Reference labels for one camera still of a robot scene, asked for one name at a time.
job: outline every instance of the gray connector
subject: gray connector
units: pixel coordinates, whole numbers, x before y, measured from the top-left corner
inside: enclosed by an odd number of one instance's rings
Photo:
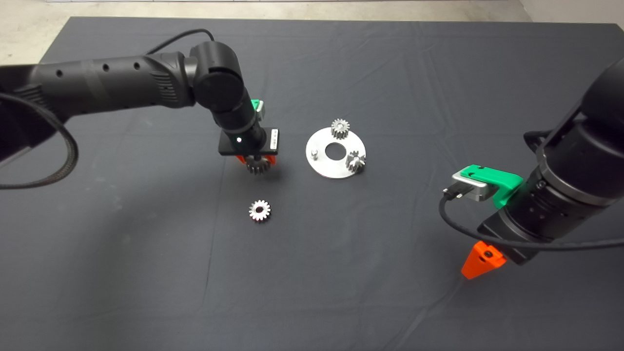
[[[498,187],[496,187],[495,185],[491,185],[485,182],[480,182],[478,180],[462,177],[461,175],[462,171],[459,171],[453,174],[452,178],[453,178],[453,184],[457,182],[462,182],[462,183],[470,184],[474,187],[468,194],[464,195],[466,198],[470,200],[475,200],[475,201],[485,201],[489,199],[490,197],[492,197],[492,195],[494,195],[496,190],[498,190]]]

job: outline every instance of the green bracket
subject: green bracket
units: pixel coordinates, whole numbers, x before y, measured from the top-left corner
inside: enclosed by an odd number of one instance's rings
[[[481,167],[475,164],[463,169],[460,175],[498,187],[492,198],[497,209],[507,204],[507,200],[509,200],[523,181],[522,177],[517,174]]]

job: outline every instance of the white label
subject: white label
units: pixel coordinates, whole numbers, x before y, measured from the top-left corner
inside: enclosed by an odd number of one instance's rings
[[[271,150],[277,149],[277,134],[279,132],[279,129],[271,129]]]

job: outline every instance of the black robotic arm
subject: black robotic arm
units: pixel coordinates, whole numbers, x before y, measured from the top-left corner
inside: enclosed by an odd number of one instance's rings
[[[278,152],[277,130],[260,127],[236,54],[216,41],[195,46],[188,57],[171,52],[0,67],[0,93],[11,97],[0,102],[0,162],[59,130],[22,101],[52,112],[61,124],[81,114],[199,103],[222,128],[220,154],[264,169],[266,157]]]

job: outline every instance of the wall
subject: wall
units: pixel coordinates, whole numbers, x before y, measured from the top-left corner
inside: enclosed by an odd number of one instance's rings
[[[520,0],[535,22],[617,23],[624,28],[624,0]]]

